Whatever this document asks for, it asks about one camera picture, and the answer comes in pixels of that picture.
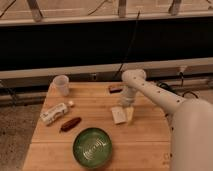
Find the translucent yellowish gripper finger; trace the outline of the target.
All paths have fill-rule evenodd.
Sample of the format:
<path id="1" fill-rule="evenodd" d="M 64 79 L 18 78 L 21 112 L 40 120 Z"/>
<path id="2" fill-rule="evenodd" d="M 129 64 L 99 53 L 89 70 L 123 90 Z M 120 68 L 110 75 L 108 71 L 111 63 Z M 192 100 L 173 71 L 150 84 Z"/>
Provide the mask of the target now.
<path id="1" fill-rule="evenodd" d="M 132 119 L 133 119 L 133 114 L 134 114 L 134 107 L 130 106 L 125 108 L 126 111 L 126 117 L 127 117 L 127 122 L 131 123 Z"/>

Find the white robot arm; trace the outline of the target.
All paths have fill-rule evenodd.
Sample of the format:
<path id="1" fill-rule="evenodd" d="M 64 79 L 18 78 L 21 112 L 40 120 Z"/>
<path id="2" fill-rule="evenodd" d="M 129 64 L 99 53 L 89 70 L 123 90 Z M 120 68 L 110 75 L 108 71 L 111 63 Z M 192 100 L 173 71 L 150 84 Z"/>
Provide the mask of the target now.
<path id="1" fill-rule="evenodd" d="M 141 92 L 171 117 L 170 171 L 213 171 L 213 104 L 186 99 L 146 81 L 143 69 L 122 73 L 121 104 Z"/>

